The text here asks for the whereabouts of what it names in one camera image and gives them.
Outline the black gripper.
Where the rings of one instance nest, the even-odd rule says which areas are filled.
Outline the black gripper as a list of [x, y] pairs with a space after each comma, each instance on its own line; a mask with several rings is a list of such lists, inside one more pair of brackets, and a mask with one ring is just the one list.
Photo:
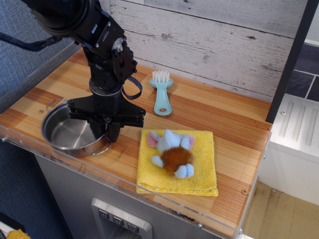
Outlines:
[[67, 106], [72, 119], [89, 123], [95, 139], [103, 137], [107, 130], [109, 140], [116, 142], [121, 127], [144, 126], [146, 111], [126, 100], [121, 91], [107, 96], [94, 93], [88, 97], [70, 99]]

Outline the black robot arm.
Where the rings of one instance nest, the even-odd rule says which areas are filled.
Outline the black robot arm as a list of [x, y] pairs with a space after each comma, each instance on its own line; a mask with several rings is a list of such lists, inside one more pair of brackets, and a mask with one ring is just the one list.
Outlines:
[[70, 117], [85, 120], [95, 134], [115, 142], [125, 126], [142, 127], [145, 110], [134, 105], [136, 95], [124, 90], [125, 81], [141, 87], [133, 77], [137, 62], [124, 30], [102, 10], [97, 0], [28, 0], [39, 25], [57, 38], [82, 46], [88, 60], [91, 96], [70, 99]]

